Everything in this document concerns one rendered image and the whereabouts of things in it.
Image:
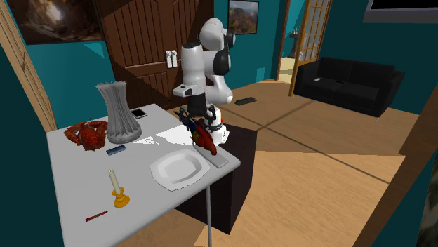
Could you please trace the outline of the red parrot figure grey base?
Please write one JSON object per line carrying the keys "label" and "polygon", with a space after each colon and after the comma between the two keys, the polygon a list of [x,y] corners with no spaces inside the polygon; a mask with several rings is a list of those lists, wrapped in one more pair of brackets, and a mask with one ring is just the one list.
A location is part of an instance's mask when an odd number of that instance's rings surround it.
{"label": "red parrot figure grey base", "polygon": [[218,153],[213,138],[203,126],[200,126],[188,116],[184,116],[183,113],[179,114],[179,120],[190,131],[193,147],[200,155],[210,161],[216,168],[221,168],[228,163],[228,160]]}

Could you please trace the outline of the white plate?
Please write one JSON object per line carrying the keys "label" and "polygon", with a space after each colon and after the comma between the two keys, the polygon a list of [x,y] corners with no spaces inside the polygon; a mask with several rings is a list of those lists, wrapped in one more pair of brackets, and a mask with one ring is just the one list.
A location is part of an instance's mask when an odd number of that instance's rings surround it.
{"label": "white plate", "polygon": [[172,192],[200,180],[210,166],[198,152],[182,149],[156,160],[150,170],[155,181]]}

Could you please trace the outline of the grey ribbed vase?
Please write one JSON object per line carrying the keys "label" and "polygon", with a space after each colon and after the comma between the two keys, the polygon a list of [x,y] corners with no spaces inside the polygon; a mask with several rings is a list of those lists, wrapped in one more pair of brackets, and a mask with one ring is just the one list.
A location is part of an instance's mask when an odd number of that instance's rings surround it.
{"label": "grey ribbed vase", "polygon": [[113,144],[126,144],[138,139],[142,130],[126,100],[126,82],[98,84],[107,107],[107,138]]}

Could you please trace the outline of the brown wooden door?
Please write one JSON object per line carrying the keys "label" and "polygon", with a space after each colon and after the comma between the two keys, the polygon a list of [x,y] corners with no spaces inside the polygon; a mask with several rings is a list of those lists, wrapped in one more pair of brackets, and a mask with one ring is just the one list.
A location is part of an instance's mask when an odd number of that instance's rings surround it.
{"label": "brown wooden door", "polygon": [[214,16],[214,0],[95,0],[114,77],[126,82],[131,109],[186,104],[173,95],[183,82],[179,64],[166,56],[198,39]]}

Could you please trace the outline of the small blue flat box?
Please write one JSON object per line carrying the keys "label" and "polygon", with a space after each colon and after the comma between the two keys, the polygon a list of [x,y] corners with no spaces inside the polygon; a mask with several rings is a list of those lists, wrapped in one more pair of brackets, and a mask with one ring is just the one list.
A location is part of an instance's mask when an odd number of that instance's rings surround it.
{"label": "small blue flat box", "polygon": [[119,145],[117,147],[113,147],[111,149],[108,149],[106,152],[107,152],[108,156],[112,156],[112,155],[117,154],[119,152],[122,152],[124,150],[126,150],[126,146],[125,145]]}

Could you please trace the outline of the red crab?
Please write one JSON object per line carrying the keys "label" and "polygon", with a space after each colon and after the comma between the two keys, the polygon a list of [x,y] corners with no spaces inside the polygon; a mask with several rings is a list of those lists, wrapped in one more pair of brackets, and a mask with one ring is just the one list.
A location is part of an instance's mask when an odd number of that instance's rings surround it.
{"label": "red crab", "polygon": [[107,125],[106,121],[83,121],[67,128],[64,134],[85,151],[95,151],[105,146]]}

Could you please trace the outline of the white candle yellow holder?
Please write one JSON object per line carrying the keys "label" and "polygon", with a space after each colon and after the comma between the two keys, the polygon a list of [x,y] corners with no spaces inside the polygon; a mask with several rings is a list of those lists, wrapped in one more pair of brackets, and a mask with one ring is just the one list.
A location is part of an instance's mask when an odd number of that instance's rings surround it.
{"label": "white candle yellow holder", "polygon": [[123,208],[130,202],[129,196],[124,194],[124,188],[119,186],[116,174],[113,169],[109,169],[108,171],[109,178],[111,180],[113,191],[112,195],[115,197],[114,199],[114,207],[115,208]]}

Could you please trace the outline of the grey table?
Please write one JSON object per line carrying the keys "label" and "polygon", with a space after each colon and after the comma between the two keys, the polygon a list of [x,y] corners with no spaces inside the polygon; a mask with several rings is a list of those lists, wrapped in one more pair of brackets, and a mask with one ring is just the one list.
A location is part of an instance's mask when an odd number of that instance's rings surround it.
{"label": "grey table", "polygon": [[[110,142],[94,152],[85,151],[69,141],[62,129],[47,134],[65,247],[114,247],[240,165],[238,158],[219,147],[218,153],[228,160],[226,165],[210,164],[210,170],[193,185],[168,191],[154,180],[150,165],[171,152],[194,148],[183,144],[185,132],[169,135],[180,125],[172,114],[156,104],[142,110],[148,116],[138,121],[141,137],[154,142],[128,143],[126,150],[112,156],[106,152],[114,146]],[[130,198],[123,208],[114,207],[109,169]],[[103,211],[108,213],[85,221]]]}

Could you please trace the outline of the wooden glass-pane door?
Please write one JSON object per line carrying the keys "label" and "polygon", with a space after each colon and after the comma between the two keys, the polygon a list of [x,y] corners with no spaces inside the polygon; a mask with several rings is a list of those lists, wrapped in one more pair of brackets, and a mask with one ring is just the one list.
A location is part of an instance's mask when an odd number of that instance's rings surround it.
{"label": "wooden glass-pane door", "polygon": [[299,66],[318,60],[332,2],[333,0],[306,0],[305,2],[289,96],[293,95]]}

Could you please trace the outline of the red pen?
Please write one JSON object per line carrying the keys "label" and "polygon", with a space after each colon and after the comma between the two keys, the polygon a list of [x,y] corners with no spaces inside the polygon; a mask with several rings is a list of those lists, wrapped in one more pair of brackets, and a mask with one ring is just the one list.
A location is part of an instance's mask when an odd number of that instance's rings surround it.
{"label": "red pen", "polygon": [[106,213],[108,213],[108,211],[103,211],[103,212],[97,213],[97,214],[95,214],[95,215],[92,215],[92,216],[86,218],[85,221],[86,221],[86,222],[89,222],[89,221],[91,221],[91,220],[93,220],[93,219],[95,219],[95,218],[98,218],[98,217],[100,217],[100,216],[106,214]]}

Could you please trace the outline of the black sofa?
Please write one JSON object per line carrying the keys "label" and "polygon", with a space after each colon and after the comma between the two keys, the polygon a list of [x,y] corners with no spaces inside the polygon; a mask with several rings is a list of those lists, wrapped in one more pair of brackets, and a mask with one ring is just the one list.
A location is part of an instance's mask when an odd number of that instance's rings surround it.
{"label": "black sofa", "polygon": [[404,76],[394,65],[322,57],[299,66],[293,93],[378,118],[392,104]]}

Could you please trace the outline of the light wooden door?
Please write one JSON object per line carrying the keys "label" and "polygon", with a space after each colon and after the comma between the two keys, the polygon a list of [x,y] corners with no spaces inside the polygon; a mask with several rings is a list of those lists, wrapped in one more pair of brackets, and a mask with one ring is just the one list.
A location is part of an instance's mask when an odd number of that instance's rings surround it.
{"label": "light wooden door", "polygon": [[0,0],[0,44],[44,130],[57,130],[50,100],[13,21],[6,0]]}

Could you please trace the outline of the landscape wall picture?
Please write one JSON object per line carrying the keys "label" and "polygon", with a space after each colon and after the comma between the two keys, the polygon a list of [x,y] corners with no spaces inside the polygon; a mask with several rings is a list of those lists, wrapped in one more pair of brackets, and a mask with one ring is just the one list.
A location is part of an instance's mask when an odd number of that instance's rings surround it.
{"label": "landscape wall picture", "polygon": [[229,0],[228,28],[236,35],[256,34],[258,28],[258,1]]}

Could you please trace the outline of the large dark wall picture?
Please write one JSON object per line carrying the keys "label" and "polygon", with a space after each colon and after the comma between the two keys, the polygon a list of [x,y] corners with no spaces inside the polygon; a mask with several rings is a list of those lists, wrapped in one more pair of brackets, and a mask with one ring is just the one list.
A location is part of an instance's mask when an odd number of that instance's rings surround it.
{"label": "large dark wall picture", "polygon": [[94,0],[6,0],[27,45],[99,41]]}

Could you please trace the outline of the dark window grey frame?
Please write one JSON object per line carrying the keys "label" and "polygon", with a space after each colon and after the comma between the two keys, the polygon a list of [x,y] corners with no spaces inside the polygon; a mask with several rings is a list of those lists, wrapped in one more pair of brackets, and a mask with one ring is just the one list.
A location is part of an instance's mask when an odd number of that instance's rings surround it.
{"label": "dark window grey frame", "polygon": [[438,24],[438,0],[369,0],[363,22]]}

